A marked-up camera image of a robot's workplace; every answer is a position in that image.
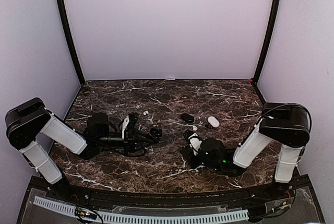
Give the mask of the black round charging case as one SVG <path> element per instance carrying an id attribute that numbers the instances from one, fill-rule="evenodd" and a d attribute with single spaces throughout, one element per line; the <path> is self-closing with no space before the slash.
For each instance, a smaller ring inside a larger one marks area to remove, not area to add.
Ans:
<path id="1" fill-rule="evenodd" d="M 155 127 L 153 127 L 153 128 L 150 129 L 150 133 L 149 134 L 157 142 L 160 140 L 160 138 L 163 135 L 162 134 L 162 130 L 159 129 L 159 128 L 155 128 Z"/>

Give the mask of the white oval charging case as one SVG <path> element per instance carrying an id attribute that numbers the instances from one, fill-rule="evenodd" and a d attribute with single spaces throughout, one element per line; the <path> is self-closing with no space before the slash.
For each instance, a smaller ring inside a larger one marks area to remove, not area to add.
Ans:
<path id="1" fill-rule="evenodd" d="M 217 128 L 220 126 L 220 122 L 214 116 L 209 116 L 207 118 L 207 121 L 214 128 Z"/>

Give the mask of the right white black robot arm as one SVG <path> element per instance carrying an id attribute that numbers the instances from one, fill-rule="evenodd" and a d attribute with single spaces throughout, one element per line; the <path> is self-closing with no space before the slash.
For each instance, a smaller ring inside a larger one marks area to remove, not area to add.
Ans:
<path id="1" fill-rule="evenodd" d="M 266 189 L 271 200 L 277 200 L 287 190 L 286 183 L 300 161 L 310 139 L 312 117 L 309 110 L 297 103 L 266 103 L 261 116 L 247 137 L 234 149 L 226 149 L 214 138 L 202 139 L 195 132 L 183 134 L 187 147 L 182 157 L 192 169 L 205 166 L 223 175 L 243 174 L 253 160 L 272 142 L 281 143 L 274 182 Z"/>

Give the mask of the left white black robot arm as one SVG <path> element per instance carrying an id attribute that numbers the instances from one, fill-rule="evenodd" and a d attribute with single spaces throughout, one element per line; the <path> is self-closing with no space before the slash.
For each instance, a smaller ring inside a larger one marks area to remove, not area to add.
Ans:
<path id="1" fill-rule="evenodd" d="M 98 112 L 87 119 L 87 127 L 80 133 L 47 109 L 40 98 L 33 98 L 7 112 L 6 136 L 28 163 L 53 185 L 54 194 L 62 201 L 69 201 L 74 190 L 67 185 L 65 174 L 39 144 L 37 136 L 52 139 L 84 160 L 97 156 L 103 148 L 126 157 L 140 157 L 146 147 L 159 142 L 162 132 L 158 128 L 142 132 L 136 127 L 138 118 L 138 113 L 130 113 L 119 125 L 114 125 L 106 113 Z"/>

